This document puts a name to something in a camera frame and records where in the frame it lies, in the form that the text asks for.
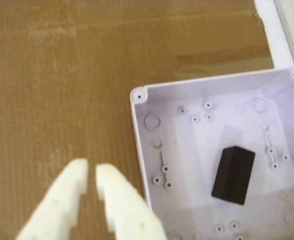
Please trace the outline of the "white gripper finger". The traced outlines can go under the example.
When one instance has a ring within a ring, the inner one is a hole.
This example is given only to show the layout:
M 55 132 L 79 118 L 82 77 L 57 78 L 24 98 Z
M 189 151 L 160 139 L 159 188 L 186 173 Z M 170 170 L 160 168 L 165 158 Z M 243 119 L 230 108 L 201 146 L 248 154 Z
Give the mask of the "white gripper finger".
M 95 182 L 98 198 L 104 202 L 107 229 L 116 240 L 166 239 L 160 219 L 114 165 L 96 165 Z
M 17 240 L 68 240 L 78 223 L 81 195 L 87 192 L 89 163 L 70 161 L 53 181 L 22 227 Z

